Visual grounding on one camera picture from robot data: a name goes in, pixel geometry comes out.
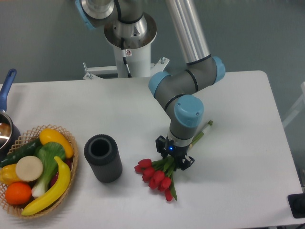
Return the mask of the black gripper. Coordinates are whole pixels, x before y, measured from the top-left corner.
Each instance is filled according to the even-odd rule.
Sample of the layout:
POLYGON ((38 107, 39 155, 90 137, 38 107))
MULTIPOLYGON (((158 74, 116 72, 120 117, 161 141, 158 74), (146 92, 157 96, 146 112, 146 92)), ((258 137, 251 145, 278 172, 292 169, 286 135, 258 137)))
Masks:
POLYGON ((156 140, 156 150, 162 158, 172 156, 175 158, 176 168, 182 171, 188 169, 195 162, 195 159, 187 155, 189 145, 176 146, 173 140, 159 136, 156 140))

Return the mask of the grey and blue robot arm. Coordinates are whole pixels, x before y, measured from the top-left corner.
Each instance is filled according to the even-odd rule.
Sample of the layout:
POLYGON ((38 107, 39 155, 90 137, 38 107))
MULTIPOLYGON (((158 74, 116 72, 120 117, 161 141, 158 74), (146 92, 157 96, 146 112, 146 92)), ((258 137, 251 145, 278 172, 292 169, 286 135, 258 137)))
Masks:
POLYGON ((142 1, 78 0, 75 5, 89 29, 104 28, 105 38, 113 47, 118 77, 150 78, 148 87, 171 120, 167 136, 156 140, 157 151, 162 157, 172 156, 177 168, 189 168, 194 160, 187 151, 204 111, 194 94, 225 75, 222 60, 210 54, 194 2, 166 2, 187 65, 176 75, 151 66, 151 43, 157 26, 143 11, 142 1))

